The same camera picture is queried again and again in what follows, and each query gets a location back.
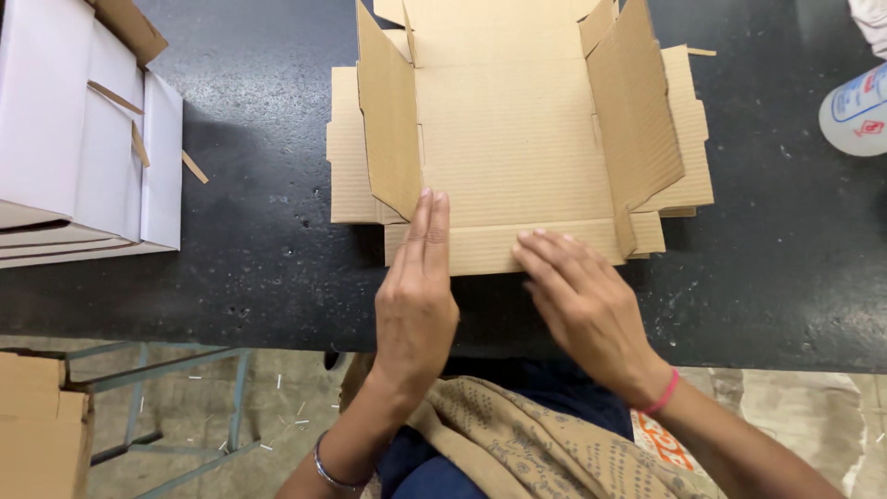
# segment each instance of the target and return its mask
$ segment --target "plastic bottle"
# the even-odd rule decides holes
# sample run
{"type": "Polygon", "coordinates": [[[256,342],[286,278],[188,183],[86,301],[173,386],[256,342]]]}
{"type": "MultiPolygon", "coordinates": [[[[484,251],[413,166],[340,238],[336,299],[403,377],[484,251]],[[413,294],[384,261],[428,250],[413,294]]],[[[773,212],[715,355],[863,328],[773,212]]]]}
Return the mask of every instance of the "plastic bottle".
{"type": "Polygon", "coordinates": [[[820,107],[822,135],[855,156],[887,153],[887,63],[831,91],[820,107]]]}

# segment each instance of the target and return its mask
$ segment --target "blue metal frame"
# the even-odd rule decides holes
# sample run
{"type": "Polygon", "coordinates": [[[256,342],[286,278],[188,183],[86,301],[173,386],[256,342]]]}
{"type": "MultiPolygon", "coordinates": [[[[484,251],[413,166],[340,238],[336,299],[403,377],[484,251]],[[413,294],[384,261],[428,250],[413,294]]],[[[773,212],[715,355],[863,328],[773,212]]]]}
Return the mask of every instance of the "blue metal frame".
{"type": "Polygon", "coordinates": [[[243,409],[243,392],[244,385],[247,380],[247,365],[249,363],[249,355],[252,350],[249,348],[224,348],[219,346],[193,345],[193,344],[170,344],[170,343],[151,343],[170,348],[189,348],[203,351],[197,355],[185,357],[183,359],[163,362],[153,366],[146,366],[148,360],[148,343],[144,342],[120,342],[109,345],[101,345],[94,348],[87,348],[78,352],[69,352],[65,354],[65,362],[70,363],[71,360],[83,359],[92,355],[101,353],[116,352],[126,348],[139,347],[138,365],[135,369],[113,374],[110,376],[97,377],[88,381],[71,382],[67,380],[66,388],[72,390],[80,390],[89,393],[106,392],[114,388],[120,388],[127,384],[134,384],[135,389],[132,393],[132,401],[130,402],[130,415],[126,425],[126,435],[123,444],[114,448],[109,448],[92,456],[90,466],[104,463],[115,457],[119,457],[128,452],[151,452],[160,454],[174,455],[200,455],[204,457],[214,458],[209,463],[203,464],[201,467],[193,471],[188,471],[184,475],[174,478],[159,487],[153,488],[148,492],[134,499],[154,499],[165,494],[170,489],[182,485],[190,479],[199,477],[201,474],[213,470],[222,464],[227,463],[237,455],[246,454],[246,452],[259,447],[260,440],[256,440],[244,446],[239,447],[240,436],[240,417],[243,409]],[[192,368],[208,362],[227,359],[238,356],[237,363],[237,381],[234,385],[234,410],[231,415],[231,421],[228,425],[228,443],[224,450],[220,449],[204,449],[177,446],[159,446],[153,445],[154,442],[163,438],[163,433],[153,432],[142,437],[135,437],[136,418],[142,399],[142,382],[148,379],[156,379],[167,375],[168,373],[192,368]]]}

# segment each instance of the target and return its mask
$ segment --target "hand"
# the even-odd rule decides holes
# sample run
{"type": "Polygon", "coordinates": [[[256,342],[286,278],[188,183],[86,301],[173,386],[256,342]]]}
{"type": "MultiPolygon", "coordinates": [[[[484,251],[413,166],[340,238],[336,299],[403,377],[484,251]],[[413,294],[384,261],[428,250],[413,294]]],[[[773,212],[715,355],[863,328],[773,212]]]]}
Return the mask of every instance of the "hand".
{"type": "Polygon", "coordinates": [[[367,382],[396,397],[406,416],[444,370],[459,322],[449,240],[450,198],[426,187],[376,293],[377,354],[367,382]]]}
{"type": "Polygon", "coordinates": [[[521,231],[514,257],[554,340],[595,381],[647,408],[671,381],[671,366],[647,341],[634,291],[596,251],[568,235],[521,231]]]}

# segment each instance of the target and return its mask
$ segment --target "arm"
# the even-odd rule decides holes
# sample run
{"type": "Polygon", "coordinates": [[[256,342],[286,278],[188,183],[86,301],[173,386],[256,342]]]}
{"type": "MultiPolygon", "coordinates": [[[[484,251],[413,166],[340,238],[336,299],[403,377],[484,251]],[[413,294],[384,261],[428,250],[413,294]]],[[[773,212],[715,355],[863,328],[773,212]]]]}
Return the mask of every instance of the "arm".
{"type": "MultiPolygon", "coordinates": [[[[459,308],[450,292],[450,200],[422,191],[407,240],[376,294],[376,360],[348,409],[321,439],[326,473],[341,484],[369,480],[377,461],[422,402],[450,353],[459,308]]],[[[328,483],[313,452],[277,499],[359,497],[328,483]]]]}
{"type": "MultiPolygon", "coordinates": [[[[647,341],[637,298],[607,260],[568,235],[520,233],[514,257],[554,340],[595,381],[634,408],[651,407],[671,366],[647,341]]],[[[842,497],[775,440],[679,380],[653,415],[736,498],[842,497]]]]}

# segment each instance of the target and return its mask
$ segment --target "pink bracelet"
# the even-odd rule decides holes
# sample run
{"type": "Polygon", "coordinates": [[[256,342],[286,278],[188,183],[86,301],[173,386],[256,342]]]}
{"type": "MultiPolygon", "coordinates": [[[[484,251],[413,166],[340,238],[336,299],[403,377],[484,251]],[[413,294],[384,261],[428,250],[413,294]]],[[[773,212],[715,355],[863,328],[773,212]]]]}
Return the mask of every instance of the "pink bracelet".
{"type": "Polygon", "coordinates": [[[674,393],[674,387],[678,386],[678,379],[680,379],[680,376],[678,375],[678,370],[676,368],[671,368],[671,372],[671,381],[668,383],[668,388],[665,389],[665,393],[663,393],[663,396],[659,397],[659,400],[657,400],[656,402],[653,402],[652,406],[639,410],[638,412],[649,416],[655,413],[657,410],[663,408],[665,404],[668,403],[671,395],[674,393]]]}

